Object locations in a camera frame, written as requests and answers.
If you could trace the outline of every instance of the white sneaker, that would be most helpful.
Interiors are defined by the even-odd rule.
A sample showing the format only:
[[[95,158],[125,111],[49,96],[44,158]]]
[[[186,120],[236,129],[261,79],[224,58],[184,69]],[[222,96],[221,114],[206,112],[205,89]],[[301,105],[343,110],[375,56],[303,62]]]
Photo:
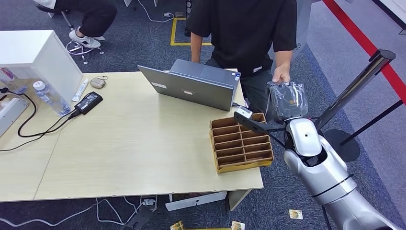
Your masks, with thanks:
[[[98,41],[105,41],[105,40],[106,40],[103,36],[94,37],[94,39],[96,39],[96,40],[98,40]]]
[[[72,39],[75,42],[78,42],[80,44],[82,44],[84,47],[86,48],[90,48],[90,49],[96,49],[100,47],[100,42],[96,41],[94,38],[92,37],[88,37],[88,36],[84,36],[84,37],[78,37],[76,35],[76,30],[72,30],[69,33],[69,37],[70,39]]]

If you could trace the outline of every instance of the water bottle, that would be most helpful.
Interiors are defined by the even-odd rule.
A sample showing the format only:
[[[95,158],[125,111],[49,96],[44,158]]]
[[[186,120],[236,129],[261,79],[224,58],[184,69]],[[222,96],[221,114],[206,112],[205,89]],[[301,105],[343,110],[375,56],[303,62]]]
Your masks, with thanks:
[[[0,81],[13,93],[21,94],[27,90],[24,82],[17,78],[8,68],[0,68]]]
[[[70,112],[69,104],[51,86],[42,81],[34,82],[33,86],[39,98],[51,106],[59,116],[64,116]]]

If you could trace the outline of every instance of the office chair base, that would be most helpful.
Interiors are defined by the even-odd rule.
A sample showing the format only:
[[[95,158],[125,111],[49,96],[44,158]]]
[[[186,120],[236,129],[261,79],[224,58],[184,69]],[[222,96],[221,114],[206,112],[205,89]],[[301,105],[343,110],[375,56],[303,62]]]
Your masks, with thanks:
[[[100,49],[100,47],[96,48],[96,49],[99,50],[99,54],[104,54],[104,52],[102,51],[102,49]],[[83,60],[83,64],[88,64],[89,62],[85,59],[85,54],[91,52],[94,49],[86,48],[86,47],[84,47],[82,44],[80,44],[78,42],[70,41],[66,45],[66,50],[71,55],[81,56],[82,60]]]

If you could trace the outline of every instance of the power adapter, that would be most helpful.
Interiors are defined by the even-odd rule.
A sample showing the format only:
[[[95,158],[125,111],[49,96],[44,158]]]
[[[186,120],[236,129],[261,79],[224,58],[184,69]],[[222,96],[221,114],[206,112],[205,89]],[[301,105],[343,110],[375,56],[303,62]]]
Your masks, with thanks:
[[[77,105],[75,105],[75,109],[85,115],[101,101],[103,101],[103,98],[100,95],[96,92],[90,92]]]

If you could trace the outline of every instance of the man's arm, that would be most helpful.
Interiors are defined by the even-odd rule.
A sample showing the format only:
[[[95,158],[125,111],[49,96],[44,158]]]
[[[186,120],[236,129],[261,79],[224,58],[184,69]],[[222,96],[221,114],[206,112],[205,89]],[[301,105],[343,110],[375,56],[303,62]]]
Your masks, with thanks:
[[[203,37],[191,33],[192,62],[200,63],[200,50],[202,48]]]
[[[284,0],[273,35],[276,69],[274,82],[290,82],[289,74],[293,50],[296,48],[297,4],[296,0]]]
[[[203,37],[208,37],[211,31],[211,0],[194,0],[186,25],[191,32],[192,62],[200,62],[200,49]]]
[[[291,69],[293,51],[278,51],[275,52],[275,72],[273,74],[273,82],[290,82],[291,76],[289,71]]]

